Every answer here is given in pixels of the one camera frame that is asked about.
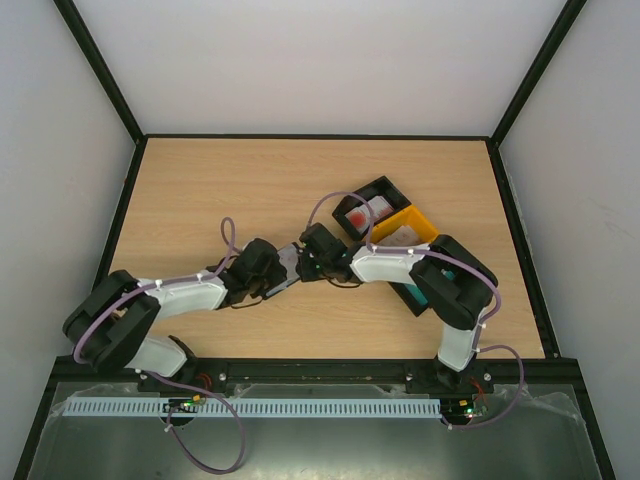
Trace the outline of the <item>black card holder wallet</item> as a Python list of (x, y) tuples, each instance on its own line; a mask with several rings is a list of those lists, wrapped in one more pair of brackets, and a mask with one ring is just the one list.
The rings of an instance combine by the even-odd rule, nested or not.
[(301, 252), (302, 249), (296, 242), (291, 242), (278, 250), (279, 263), (285, 268), (286, 276), (282, 282), (265, 293), (265, 300), (283, 292), (300, 280), (296, 267)]

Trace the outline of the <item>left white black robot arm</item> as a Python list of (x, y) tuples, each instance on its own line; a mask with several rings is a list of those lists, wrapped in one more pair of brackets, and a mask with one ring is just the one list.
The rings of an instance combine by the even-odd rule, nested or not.
[(171, 378), (194, 357), (176, 337), (158, 337), (152, 326), (197, 312), (238, 309), (246, 298), (265, 300), (286, 287), (297, 245), (280, 249), (251, 240), (220, 264), (172, 279), (137, 279), (126, 270), (109, 274), (65, 320), (62, 332), (76, 362), (99, 374), (122, 369)]

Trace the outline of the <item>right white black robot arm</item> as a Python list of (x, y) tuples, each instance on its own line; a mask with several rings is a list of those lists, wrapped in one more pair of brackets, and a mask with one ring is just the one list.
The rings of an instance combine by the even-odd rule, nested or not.
[(434, 376), (445, 390), (471, 379), (469, 365), (480, 352), (481, 330), (501, 308), (498, 280), (453, 237), (389, 247), (365, 240), (347, 246), (315, 223), (300, 236), (297, 271), (304, 282), (395, 283), (416, 288), (444, 323)]

